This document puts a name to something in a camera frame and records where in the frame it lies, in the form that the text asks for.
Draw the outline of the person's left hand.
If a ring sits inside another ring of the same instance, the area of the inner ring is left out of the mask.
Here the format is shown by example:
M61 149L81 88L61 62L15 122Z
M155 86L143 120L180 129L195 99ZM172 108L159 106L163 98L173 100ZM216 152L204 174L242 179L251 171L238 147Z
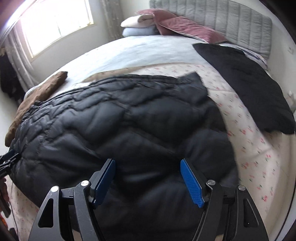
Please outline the person's left hand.
M1 178L1 212L4 213L5 217L9 217L11 214L6 178Z

